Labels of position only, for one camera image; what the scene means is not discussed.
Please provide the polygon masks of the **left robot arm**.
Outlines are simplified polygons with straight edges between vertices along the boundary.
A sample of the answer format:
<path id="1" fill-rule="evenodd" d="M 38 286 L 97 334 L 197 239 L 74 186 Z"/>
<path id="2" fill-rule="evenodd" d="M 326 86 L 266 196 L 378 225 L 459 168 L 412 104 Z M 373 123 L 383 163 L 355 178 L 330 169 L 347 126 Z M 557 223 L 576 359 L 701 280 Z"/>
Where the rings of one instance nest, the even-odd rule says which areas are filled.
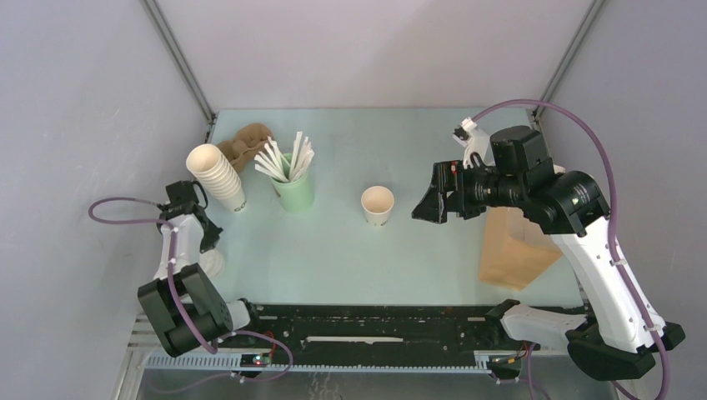
<path id="1" fill-rule="evenodd" d="M 197 181 L 166 186 L 168 201 L 158 228 L 163 249 L 155 278 L 138 289 L 138 301 L 163 346 L 176 358 L 202 345 L 213 353 L 219 338 L 230 334 L 244 347 L 260 343 L 263 324 L 252 303 L 242 298 L 228 304 L 205 269 L 207 260 L 221 261 L 217 244 L 223 229 L 206 213 L 206 193 Z"/>

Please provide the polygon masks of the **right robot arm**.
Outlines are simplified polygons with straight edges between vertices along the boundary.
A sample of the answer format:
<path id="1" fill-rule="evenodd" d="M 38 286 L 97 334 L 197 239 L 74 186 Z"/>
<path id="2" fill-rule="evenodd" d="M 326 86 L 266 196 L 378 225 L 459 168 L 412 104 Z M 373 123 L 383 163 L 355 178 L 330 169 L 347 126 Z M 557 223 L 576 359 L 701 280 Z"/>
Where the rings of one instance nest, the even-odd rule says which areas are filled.
<path id="1" fill-rule="evenodd" d="M 611 257 L 609 204 L 596 181 L 579 171 L 557 172 L 543 135 L 514 126 L 490 138 L 494 164 L 480 157 L 437 162 L 414 219 L 445 223 L 450 213 L 470 219 L 488 208 L 517 208 L 539 225 L 569 260 L 591 306 L 590 315 L 549 312 L 506 300 L 489 312 L 484 335 L 495 348 L 516 341 L 566 351 L 598 381 L 643 377 L 660 350 L 672 350 L 684 329 L 651 312 L 626 265 Z"/>

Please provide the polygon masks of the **single paper cup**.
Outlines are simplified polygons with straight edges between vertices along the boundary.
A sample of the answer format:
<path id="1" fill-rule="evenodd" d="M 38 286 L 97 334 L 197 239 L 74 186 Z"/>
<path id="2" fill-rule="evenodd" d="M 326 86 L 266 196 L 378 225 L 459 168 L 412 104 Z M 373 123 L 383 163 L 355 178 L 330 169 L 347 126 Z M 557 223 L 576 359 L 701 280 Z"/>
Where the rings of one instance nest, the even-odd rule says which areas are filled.
<path id="1" fill-rule="evenodd" d="M 394 207 L 394 194 L 387 187 L 372 186 L 362 193 L 360 202 L 367 223 L 382 227 L 389 221 Z"/>

